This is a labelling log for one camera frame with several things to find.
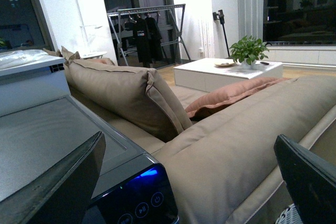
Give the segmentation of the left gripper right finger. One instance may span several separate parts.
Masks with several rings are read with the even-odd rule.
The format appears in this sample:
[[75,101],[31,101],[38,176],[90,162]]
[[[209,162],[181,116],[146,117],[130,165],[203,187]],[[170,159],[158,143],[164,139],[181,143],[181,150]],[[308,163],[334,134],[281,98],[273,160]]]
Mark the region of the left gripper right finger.
[[303,223],[335,223],[335,166],[280,134],[274,152]]

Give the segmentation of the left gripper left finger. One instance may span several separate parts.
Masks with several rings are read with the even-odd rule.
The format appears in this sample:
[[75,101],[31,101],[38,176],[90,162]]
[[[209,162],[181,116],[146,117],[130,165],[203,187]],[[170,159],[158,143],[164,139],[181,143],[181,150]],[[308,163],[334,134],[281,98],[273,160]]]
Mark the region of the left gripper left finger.
[[1,223],[81,223],[100,177],[106,140],[99,131],[1,201]]

